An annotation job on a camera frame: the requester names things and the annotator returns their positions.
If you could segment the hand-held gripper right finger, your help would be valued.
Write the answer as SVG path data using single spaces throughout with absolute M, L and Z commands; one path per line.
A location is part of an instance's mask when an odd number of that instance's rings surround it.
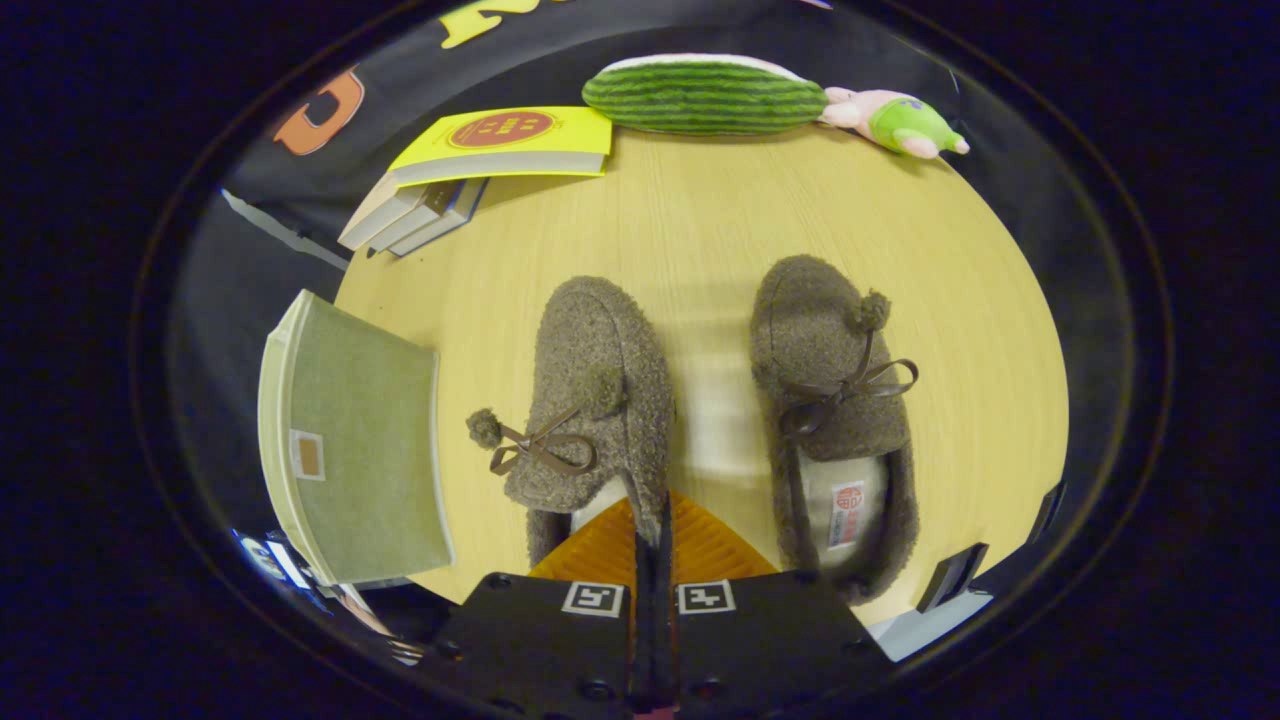
M 838 719 L 873 705 L 896 666 L 813 571 L 778 571 L 672 493 L 663 678 L 677 719 Z

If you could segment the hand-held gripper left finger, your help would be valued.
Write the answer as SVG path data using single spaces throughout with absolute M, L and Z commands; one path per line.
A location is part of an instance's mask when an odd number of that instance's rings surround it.
M 635 585 L 485 575 L 430 646 L 430 678 L 494 717 L 635 719 L 657 707 L 657 550 Z

